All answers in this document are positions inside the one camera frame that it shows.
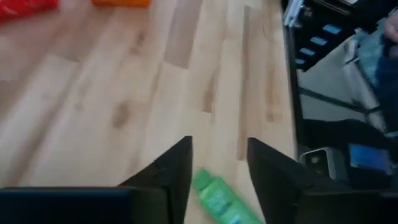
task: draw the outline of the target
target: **green bottle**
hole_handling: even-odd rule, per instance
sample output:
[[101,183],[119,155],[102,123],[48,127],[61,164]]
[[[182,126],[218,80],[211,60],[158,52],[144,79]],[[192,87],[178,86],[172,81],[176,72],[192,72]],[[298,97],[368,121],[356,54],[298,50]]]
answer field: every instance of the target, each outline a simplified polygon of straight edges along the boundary
[[232,191],[221,177],[201,169],[193,178],[201,204],[219,224],[260,224],[256,214]]

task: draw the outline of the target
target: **red object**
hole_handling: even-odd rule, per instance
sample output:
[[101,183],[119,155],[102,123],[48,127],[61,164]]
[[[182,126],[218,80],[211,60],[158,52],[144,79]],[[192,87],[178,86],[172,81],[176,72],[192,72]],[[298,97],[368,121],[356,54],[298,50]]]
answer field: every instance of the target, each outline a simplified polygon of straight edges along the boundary
[[0,0],[0,22],[58,7],[58,0]]

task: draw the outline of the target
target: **wood grain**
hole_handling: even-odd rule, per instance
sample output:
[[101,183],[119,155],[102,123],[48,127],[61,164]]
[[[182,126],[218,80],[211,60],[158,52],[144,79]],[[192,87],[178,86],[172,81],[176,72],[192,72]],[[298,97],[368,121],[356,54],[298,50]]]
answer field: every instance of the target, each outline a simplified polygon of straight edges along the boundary
[[[246,138],[294,156],[277,0],[60,9],[0,27],[0,185],[115,186],[186,135],[261,216]],[[190,192],[186,223],[212,223]]]

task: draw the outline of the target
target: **orange box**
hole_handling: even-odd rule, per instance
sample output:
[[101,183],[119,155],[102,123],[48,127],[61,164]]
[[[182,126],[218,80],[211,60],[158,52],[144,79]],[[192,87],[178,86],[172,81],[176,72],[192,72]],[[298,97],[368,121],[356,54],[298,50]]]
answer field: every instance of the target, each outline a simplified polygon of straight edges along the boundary
[[151,0],[91,0],[96,6],[148,7]]

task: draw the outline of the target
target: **plastic bottle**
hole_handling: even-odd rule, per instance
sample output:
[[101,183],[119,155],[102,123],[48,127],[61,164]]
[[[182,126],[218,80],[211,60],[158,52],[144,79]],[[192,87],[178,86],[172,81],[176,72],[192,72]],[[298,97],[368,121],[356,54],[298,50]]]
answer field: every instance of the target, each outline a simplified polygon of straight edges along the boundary
[[201,169],[193,178],[201,204],[219,224],[260,224],[256,214],[238,198],[221,177]]

